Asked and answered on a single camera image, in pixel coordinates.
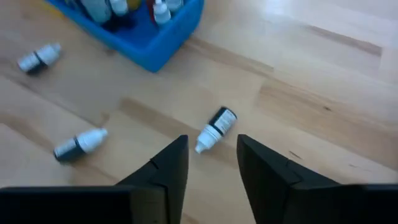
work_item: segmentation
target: dropper bottle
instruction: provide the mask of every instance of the dropper bottle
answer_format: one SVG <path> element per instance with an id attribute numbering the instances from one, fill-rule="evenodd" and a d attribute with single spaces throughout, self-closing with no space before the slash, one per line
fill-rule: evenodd
<path id="1" fill-rule="evenodd" d="M 19 68 L 28 75 L 36 75 L 55 63 L 60 56 L 61 45 L 47 44 L 18 60 Z"/>
<path id="2" fill-rule="evenodd" d="M 156 0 L 154 4 L 154 17 L 159 26 L 166 24 L 172 18 L 170 10 L 162 0 Z"/>
<path id="3" fill-rule="evenodd" d="M 195 150 L 201 153 L 211 149 L 231 129 L 238 117 L 225 106 L 222 106 L 205 126 L 197 139 Z"/>
<path id="4" fill-rule="evenodd" d="M 166 0 L 166 5 L 169 8 L 170 12 L 177 12 L 184 5 L 183 0 Z"/>
<path id="5" fill-rule="evenodd" d="M 54 156 L 59 162 L 73 162 L 89 154 L 103 143 L 108 136 L 104 128 L 92 129 L 75 136 L 54 149 Z"/>

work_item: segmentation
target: bottle in container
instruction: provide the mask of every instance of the bottle in container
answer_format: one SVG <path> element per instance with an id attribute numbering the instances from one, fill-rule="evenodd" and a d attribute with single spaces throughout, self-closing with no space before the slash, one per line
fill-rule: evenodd
<path id="1" fill-rule="evenodd" d="M 183 0 L 166 0 L 166 5 L 170 12 L 177 12 L 184 5 Z"/>
<path id="2" fill-rule="evenodd" d="M 133 21 L 129 17 L 129 6 L 126 0 L 109 0 L 112 11 L 114 13 L 113 23 L 115 29 L 118 27 L 131 28 Z"/>
<path id="3" fill-rule="evenodd" d="M 55 63 L 61 52 L 61 45 L 47 44 L 18 60 L 18 66 L 28 75 L 36 75 Z"/>
<path id="4" fill-rule="evenodd" d="M 55 159 L 59 162 L 73 162 L 81 156 L 95 151 L 108 136 L 104 128 L 92 129 L 69 139 L 54 149 Z"/>
<path id="5" fill-rule="evenodd" d="M 76 5 L 96 23 L 102 25 L 111 19 L 112 11 L 107 0 L 75 0 Z"/>
<path id="6" fill-rule="evenodd" d="M 222 106 L 205 126 L 197 139 L 195 150 L 201 153 L 211 149 L 228 132 L 238 117 L 229 108 Z"/>
<path id="7" fill-rule="evenodd" d="M 162 2 L 162 0 L 155 1 L 154 17 L 155 17 L 156 23 L 159 26 L 166 24 L 172 18 L 170 10 L 167 8 L 166 3 Z"/>

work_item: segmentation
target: bottle cap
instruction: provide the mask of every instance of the bottle cap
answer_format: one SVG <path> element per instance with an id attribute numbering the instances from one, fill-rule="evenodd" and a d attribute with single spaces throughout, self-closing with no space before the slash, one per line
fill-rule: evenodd
<path id="1" fill-rule="evenodd" d="M 197 146 L 195 148 L 197 153 L 203 152 L 205 149 L 213 147 L 222 135 L 211 125 L 207 124 L 204 130 L 200 133 L 197 139 Z"/>
<path id="2" fill-rule="evenodd" d="M 163 14 L 167 12 L 167 5 L 166 3 L 162 2 L 162 0 L 156 0 L 154 4 L 154 14 Z"/>
<path id="3" fill-rule="evenodd" d="M 202 142 L 197 142 L 197 146 L 195 147 L 195 151 L 197 153 L 200 154 L 201 152 L 203 152 L 206 149 L 207 149 L 207 147 Z"/>
<path id="4" fill-rule="evenodd" d="M 23 72 L 28 72 L 39 64 L 40 60 L 33 53 L 18 60 L 18 66 Z"/>
<path id="5" fill-rule="evenodd" d="M 126 0 L 110 0 L 112 10 L 118 16 L 123 16 L 129 11 L 129 6 Z"/>
<path id="6" fill-rule="evenodd" d="M 108 136 L 108 130 L 104 128 L 100 128 L 98 132 L 100 133 L 100 135 L 102 135 L 102 138 L 106 138 Z"/>
<path id="7" fill-rule="evenodd" d="M 56 53 L 60 53 L 61 52 L 61 45 L 60 45 L 60 43 L 55 43 L 55 44 L 52 44 L 51 45 L 52 46 L 52 48 L 54 49 L 54 51 L 56 52 Z"/>

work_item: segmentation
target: black object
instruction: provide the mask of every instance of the black object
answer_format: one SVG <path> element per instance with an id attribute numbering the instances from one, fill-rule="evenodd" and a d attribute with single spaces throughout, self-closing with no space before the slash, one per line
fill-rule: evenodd
<path id="1" fill-rule="evenodd" d="M 36 51 L 34 51 L 33 54 L 35 55 L 39 63 L 33 68 L 31 68 L 29 71 L 27 71 L 26 74 L 30 76 L 37 76 L 41 71 L 48 69 L 49 66 L 43 62 L 43 60 L 39 57 L 39 55 L 37 55 Z"/>
<path id="2" fill-rule="evenodd" d="M 61 154 L 57 155 L 57 150 L 54 150 L 54 158 L 60 163 L 67 163 L 75 161 L 81 156 L 85 155 L 86 152 L 81 148 L 77 137 L 73 138 L 75 145 L 70 146 L 68 150 L 63 151 Z"/>
<path id="3" fill-rule="evenodd" d="M 341 185 L 238 136 L 241 177 L 257 224 L 397 223 L 398 185 Z"/>
<path id="4" fill-rule="evenodd" d="M 0 190 L 0 223 L 178 224 L 188 175 L 188 136 L 109 187 Z"/>
<path id="5" fill-rule="evenodd" d="M 231 114 L 235 117 L 234 120 L 232 121 L 229 119 L 227 114 L 224 114 L 224 112 L 229 111 Z M 223 125 L 217 125 L 217 121 L 220 119 L 223 119 L 223 116 L 225 116 L 225 122 L 223 122 Z M 224 136 L 224 134 L 228 131 L 228 129 L 233 125 L 235 120 L 237 120 L 236 114 L 226 106 L 222 106 L 216 114 L 210 119 L 209 125 L 212 126 L 221 136 Z"/>

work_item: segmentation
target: white dropper bottle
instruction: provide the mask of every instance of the white dropper bottle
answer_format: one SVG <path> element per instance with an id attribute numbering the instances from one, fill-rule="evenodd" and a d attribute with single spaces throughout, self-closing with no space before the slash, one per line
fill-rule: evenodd
<path id="1" fill-rule="evenodd" d="M 166 0 L 166 5 L 170 12 L 177 12 L 183 5 L 183 0 Z"/>
<path id="2" fill-rule="evenodd" d="M 71 162 L 79 157 L 95 151 L 108 136 L 104 128 L 92 129 L 69 139 L 54 149 L 54 156 L 59 162 Z"/>
<path id="3" fill-rule="evenodd" d="M 235 113 L 222 106 L 198 136 L 196 152 L 200 154 L 204 150 L 211 149 L 229 131 L 237 119 Z"/>
<path id="4" fill-rule="evenodd" d="M 22 71 L 33 75 L 53 64 L 60 56 L 61 45 L 47 44 L 18 60 L 18 66 Z"/>
<path id="5" fill-rule="evenodd" d="M 129 6 L 126 0 L 109 0 L 112 11 L 119 17 L 126 15 L 129 12 Z"/>
<path id="6" fill-rule="evenodd" d="M 172 18 L 170 10 L 162 0 L 156 0 L 154 4 L 154 17 L 156 23 L 160 26 L 166 24 Z"/>
<path id="7" fill-rule="evenodd" d="M 80 2 L 96 23 L 102 25 L 110 20 L 112 11 L 107 0 L 80 0 Z"/>

